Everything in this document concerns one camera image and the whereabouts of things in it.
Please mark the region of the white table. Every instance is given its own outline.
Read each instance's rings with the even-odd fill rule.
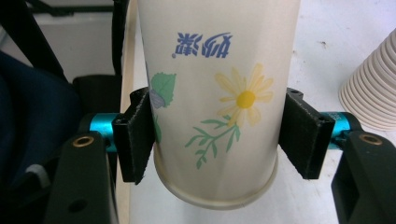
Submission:
[[[134,23],[135,0],[131,0],[129,11],[123,108],[128,106],[126,96],[132,90],[147,86],[138,20]],[[304,99],[318,111],[344,111],[338,100],[340,86],[395,28],[394,0],[302,0],[289,87],[303,92]],[[396,132],[363,128],[396,145]],[[128,223],[128,218],[134,224],[338,223],[331,183],[341,154],[329,150],[319,180],[308,181],[301,179],[278,149],[279,168],[273,186],[258,201],[232,211],[212,211],[182,202],[162,184],[151,157],[138,186],[131,186],[130,191],[128,185],[118,189],[121,223]]]

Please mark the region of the stacked cup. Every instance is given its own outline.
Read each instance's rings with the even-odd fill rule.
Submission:
[[[356,69],[339,98],[363,125],[396,130],[396,29]]]

